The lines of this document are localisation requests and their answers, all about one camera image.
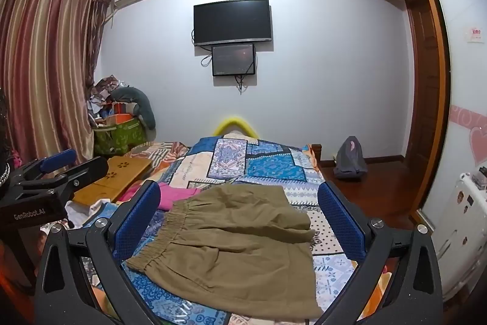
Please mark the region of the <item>pink folded pants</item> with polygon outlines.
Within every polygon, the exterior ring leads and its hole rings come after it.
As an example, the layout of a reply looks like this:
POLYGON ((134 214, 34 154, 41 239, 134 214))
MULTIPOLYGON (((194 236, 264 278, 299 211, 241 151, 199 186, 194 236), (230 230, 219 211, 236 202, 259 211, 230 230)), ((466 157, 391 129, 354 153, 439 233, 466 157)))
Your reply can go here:
MULTIPOLYGON (((160 190, 158 209, 163 211, 169 211, 173 207, 173 203, 175 201, 188 199, 201 192, 201 189, 199 188, 176 188, 162 182, 159 182, 158 185, 160 190)), ((124 194, 122 194, 118 200, 120 202, 129 201, 140 187, 140 184, 134 184, 124 194)))

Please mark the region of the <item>grey backpack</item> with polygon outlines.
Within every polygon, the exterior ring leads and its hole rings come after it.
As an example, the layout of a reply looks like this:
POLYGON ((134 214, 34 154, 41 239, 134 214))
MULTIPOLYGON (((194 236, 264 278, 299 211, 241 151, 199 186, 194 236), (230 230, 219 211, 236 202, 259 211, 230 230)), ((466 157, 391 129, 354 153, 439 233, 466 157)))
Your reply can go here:
POLYGON ((335 163, 334 176, 338 179, 360 179, 368 172, 362 146, 355 136, 349 136, 343 142, 335 163))

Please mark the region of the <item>olive khaki pants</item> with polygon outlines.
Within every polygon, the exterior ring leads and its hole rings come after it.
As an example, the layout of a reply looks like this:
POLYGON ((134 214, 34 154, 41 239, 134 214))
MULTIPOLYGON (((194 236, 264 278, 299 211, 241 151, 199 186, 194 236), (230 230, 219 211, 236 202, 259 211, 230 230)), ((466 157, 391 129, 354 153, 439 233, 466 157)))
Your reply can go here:
POLYGON ((173 204, 131 270, 194 303, 246 317, 319 318, 314 231, 278 185, 216 185, 173 204))

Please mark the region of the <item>black wall television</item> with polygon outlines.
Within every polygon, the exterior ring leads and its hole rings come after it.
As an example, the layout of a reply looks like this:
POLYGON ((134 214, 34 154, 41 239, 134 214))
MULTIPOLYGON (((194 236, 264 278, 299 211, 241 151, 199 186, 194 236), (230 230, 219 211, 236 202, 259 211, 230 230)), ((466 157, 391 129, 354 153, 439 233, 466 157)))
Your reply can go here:
POLYGON ((269 0, 232 0, 193 7, 194 45, 272 41, 269 0))

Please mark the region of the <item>small black wall monitor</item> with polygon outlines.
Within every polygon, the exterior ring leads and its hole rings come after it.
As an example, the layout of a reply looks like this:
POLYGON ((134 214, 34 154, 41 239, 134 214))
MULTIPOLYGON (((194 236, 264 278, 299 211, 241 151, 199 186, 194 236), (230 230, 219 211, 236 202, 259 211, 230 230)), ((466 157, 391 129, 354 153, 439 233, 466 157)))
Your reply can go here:
POLYGON ((254 75, 255 64, 254 44, 220 44, 212 47, 214 77, 254 75))

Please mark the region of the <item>white small fridge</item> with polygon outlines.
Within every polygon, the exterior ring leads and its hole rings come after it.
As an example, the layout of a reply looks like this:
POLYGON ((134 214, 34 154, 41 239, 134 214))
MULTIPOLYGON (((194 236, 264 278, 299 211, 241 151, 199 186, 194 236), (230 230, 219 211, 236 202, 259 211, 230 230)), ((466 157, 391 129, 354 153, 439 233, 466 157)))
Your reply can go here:
POLYGON ((451 299, 486 264, 486 189, 463 173, 432 235, 443 299, 451 299))

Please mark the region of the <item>white sliding wardrobe door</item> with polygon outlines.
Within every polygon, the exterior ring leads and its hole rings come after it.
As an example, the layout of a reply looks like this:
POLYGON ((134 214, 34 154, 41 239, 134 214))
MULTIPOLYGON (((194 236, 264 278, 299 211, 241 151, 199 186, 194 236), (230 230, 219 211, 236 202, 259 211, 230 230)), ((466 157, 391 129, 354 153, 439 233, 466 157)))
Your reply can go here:
POLYGON ((442 156, 422 214, 441 219, 458 176, 486 165, 486 0, 439 0, 449 48, 450 108, 442 156))

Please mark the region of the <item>patchwork patterned bedspread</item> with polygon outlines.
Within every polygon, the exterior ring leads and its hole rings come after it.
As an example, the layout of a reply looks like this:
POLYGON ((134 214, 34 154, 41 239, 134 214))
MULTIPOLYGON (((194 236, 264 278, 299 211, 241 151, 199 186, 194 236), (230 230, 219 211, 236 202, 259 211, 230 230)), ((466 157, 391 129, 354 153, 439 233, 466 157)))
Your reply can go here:
MULTIPOLYGON (((314 230, 311 252, 316 275, 316 299, 323 311, 338 297, 357 267, 357 262, 347 259, 318 206, 318 187, 324 182, 324 177, 317 168, 311 146, 293 148, 232 133, 202 138, 190 148, 179 142, 142 143, 122 156, 147 158, 151 161, 148 174, 142 174, 131 186, 142 185, 145 180, 162 182, 176 188, 199 188, 201 192, 225 182, 281 186, 289 203, 295 210, 309 217, 311 229, 314 230)), ((167 212, 156 211, 137 250, 154 239, 167 212)), ((315 323, 315 320, 269 322, 211 309, 171 294, 153 284, 146 275, 130 270, 125 264, 122 267, 145 303, 163 323, 315 323)))

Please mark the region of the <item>striped red curtain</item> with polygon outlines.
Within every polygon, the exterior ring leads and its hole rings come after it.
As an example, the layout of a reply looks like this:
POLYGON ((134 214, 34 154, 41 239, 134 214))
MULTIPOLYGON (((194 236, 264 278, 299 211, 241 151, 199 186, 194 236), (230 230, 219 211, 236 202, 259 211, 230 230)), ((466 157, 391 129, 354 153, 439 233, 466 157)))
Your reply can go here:
POLYGON ((87 99, 110 0, 1 0, 7 142, 24 162, 93 156, 87 99))

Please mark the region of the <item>yellow curved headboard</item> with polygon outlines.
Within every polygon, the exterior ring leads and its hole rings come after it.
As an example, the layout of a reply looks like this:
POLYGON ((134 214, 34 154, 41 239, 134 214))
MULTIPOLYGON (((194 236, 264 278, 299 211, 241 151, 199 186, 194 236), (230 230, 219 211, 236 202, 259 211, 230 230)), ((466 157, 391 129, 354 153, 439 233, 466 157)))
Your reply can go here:
POLYGON ((250 126, 250 124, 244 119, 237 116, 227 117, 224 120, 222 120, 216 127, 213 135, 214 136, 222 135, 226 131, 230 131, 234 129, 240 131, 242 134, 248 137, 258 139, 257 132, 250 126))

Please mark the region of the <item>green storage box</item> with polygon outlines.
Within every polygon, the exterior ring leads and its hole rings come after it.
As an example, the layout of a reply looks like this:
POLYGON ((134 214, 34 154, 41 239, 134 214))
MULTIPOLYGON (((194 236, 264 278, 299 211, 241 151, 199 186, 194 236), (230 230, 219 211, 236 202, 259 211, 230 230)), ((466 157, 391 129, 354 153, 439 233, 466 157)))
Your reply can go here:
POLYGON ((94 129, 95 154, 121 156, 146 141, 145 128, 138 119, 94 129))

